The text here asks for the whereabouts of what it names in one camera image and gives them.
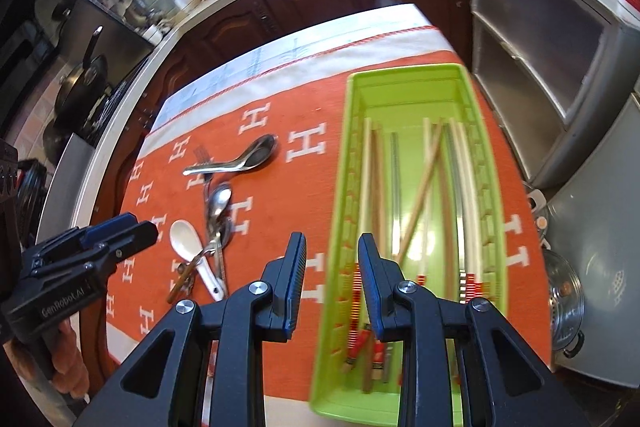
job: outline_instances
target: stainless steel pot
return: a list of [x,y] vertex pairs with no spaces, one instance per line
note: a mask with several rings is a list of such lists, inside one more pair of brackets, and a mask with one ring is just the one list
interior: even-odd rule
[[[571,265],[551,250],[542,251],[549,282],[549,310],[551,312],[551,349],[562,350],[572,359],[582,349],[584,334],[580,324],[584,316],[582,285]],[[574,347],[567,347],[577,339]]]

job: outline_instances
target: green basket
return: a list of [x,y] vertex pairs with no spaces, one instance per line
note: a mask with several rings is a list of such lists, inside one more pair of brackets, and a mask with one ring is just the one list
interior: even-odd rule
[[[394,346],[390,381],[374,382],[370,394],[361,391],[360,361],[346,375],[340,370],[346,359],[350,324],[364,119],[371,118],[382,127],[387,192],[390,187],[390,133],[398,133],[404,226],[424,168],[423,118],[437,122],[441,118],[452,117],[465,125],[474,165],[485,289],[489,298],[506,315],[506,252],[500,188],[489,137],[465,68],[458,64],[438,64],[352,74],[345,99],[324,309],[310,397],[311,409],[318,414],[370,425],[398,424],[401,343]],[[444,143],[442,146],[441,157],[448,164],[449,151]],[[386,204],[387,216],[390,217],[389,194],[386,195]],[[436,172],[431,183],[428,257],[423,271],[427,274],[426,286],[437,296],[444,296],[444,216],[440,204]],[[452,210],[448,219],[453,223],[454,218]],[[412,251],[422,251],[423,228],[418,226],[402,265],[402,272],[408,279],[415,280],[418,270],[424,269],[422,261],[417,260],[418,256],[412,255]],[[365,318],[362,299],[361,322]],[[462,425],[460,388],[453,382],[452,403],[455,424]]]

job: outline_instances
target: metal pot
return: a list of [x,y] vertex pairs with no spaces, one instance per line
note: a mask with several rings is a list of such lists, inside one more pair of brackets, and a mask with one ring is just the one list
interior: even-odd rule
[[92,59],[102,26],[98,26],[89,40],[82,63],[63,80],[56,97],[56,123],[76,130],[89,116],[95,102],[104,92],[107,81],[107,59],[99,55]]
[[[551,250],[543,250],[542,253],[549,282],[551,349],[562,350],[565,357],[572,359],[584,344],[584,334],[580,330],[584,316],[582,285],[564,258]],[[567,349],[574,339],[577,339],[575,346]]]

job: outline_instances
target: human hand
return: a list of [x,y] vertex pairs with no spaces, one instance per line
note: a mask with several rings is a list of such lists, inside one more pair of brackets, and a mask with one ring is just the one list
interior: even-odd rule
[[[56,370],[51,383],[59,393],[81,398],[89,390],[89,373],[76,346],[76,332],[69,319],[62,321],[59,329],[58,343],[51,353],[51,362]],[[34,380],[36,368],[29,351],[15,339],[4,344],[4,350],[15,372],[26,381]]]

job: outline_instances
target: orange tablecloth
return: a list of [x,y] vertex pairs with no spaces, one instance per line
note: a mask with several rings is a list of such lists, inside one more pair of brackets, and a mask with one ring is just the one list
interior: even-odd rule
[[[409,50],[407,56],[377,62],[380,57],[388,58],[383,49],[397,54],[403,42],[425,42],[432,32],[442,44],[438,45],[440,50],[433,51],[433,46],[427,53]],[[361,52],[360,58],[355,59],[357,52]],[[284,76],[295,78],[297,71],[315,71],[322,60],[344,64],[364,60],[364,64],[226,109],[230,91],[251,84],[273,90],[273,83]],[[112,356],[123,359],[169,309],[165,297],[177,279],[178,264],[168,237],[172,222],[187,219],[196,229],[204,230],[202,179],[182,175],[183,168],[196,160],[193,150],[203,146],[213,158],[226,160],[256,137],[273,133],[280,138],[274,162],[232,179],[236,233],[225,250],[226,275],[231,291],[258,279],[267,261],[284,254],[291,231],[305,233],[308,263],[298,329],[288,344],[265,344],[264,391],[268,396],[307,400],[322,309],[346,80],[357,70],[459,61],[439,32],[429,26],[379,35],[255,75],[153,131],[147,138],[150,145],[143,148],[133,169],[122,210],[156,222],[160,237],[154,247],[121,264],[110,279]],[[507,221],[508,318],[549,363],[547,284],[537,233],[510,149],[479,92],[478,98],[494,148]],[[187,131],[179,132],[180,122]],[[172,126],[175,136],[170,133]],[[300,154],[305,147],[315,149]],[[211,302],[200,280],[196,280],[193,298],[199,303]]]

